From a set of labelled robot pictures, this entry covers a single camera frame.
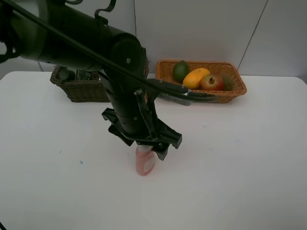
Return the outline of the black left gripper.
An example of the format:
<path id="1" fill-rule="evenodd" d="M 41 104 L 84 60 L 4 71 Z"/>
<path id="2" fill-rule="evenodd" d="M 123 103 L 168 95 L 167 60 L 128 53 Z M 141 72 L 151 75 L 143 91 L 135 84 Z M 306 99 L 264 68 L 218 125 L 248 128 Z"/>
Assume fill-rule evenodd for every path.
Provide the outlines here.
<path id="1" fill-rule="evenodd" d="M 137 109 L 136 113 L 122 110 L 125 116 L 119 115 L 111 108 L 105 109 L 102 117 L 111 123 L 108 131 L 119 137 L 128 146 L 133 142 L 138 145 L 152 146 L 159 160 L 163 161 L 172 145 L 178 149 L 182 142 L 182 135 L 162 122 L 156 114 L 155 108 Z"/>

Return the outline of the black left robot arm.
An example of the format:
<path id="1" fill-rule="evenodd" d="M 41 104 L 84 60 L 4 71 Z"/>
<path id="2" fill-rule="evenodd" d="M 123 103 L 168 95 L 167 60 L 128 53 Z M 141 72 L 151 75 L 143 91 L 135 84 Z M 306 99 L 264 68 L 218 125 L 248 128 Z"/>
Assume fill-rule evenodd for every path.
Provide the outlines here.
<path id="1" fill-rule="evenodd" d="M 154 101 L 162 95 L 181 98 L 175 85 L 147 79 L 146 50 L 138 39 L 112 26 L 99 11 L 88 16 L 71 0 L 3 0 L 1 62 L 16 57 L 72 69 L 96 71 L 112 104 L 102 113 L 109 132 L 127 145 L 150 146 L 163 160 L 182 135 L 162 122 Z"/>

